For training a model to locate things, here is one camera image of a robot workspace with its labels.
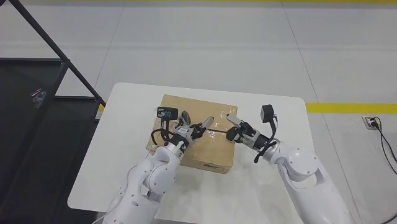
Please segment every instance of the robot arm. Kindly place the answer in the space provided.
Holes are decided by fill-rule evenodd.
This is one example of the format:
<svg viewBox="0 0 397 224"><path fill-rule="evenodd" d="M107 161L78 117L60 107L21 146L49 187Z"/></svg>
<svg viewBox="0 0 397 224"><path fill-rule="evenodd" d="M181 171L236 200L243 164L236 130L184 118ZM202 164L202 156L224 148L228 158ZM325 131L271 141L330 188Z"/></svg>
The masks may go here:
<svg viewBox="0 0 397 224"><path fill-rule="evenodd" d="M303 148L291 148L278 139L267 138L247 122L236 117L227 116L227 118L235 126L226 135L230 141L244 143L251 149L262 152L264 160L269 164L277 165L303 223L354 223L342 196L315 154ZM314 186L298 188L293 184L304 181L312 175L316 177Z"/></svg>
<svg viewBox="0 0 397 224"><path fill-rule="evenodd" d="M158 117L172 120L177 109L158 108ZM159 146L151 158L146 158L128 172L125 187L121 187L117 197L110 203L104 224L150 224L156 215L163 195L174 185L176 169L184 152L195 139L202 137L212 124L213 117L203 123L190 123L190 117L183 111L173 137L164 146Z"/></svg>

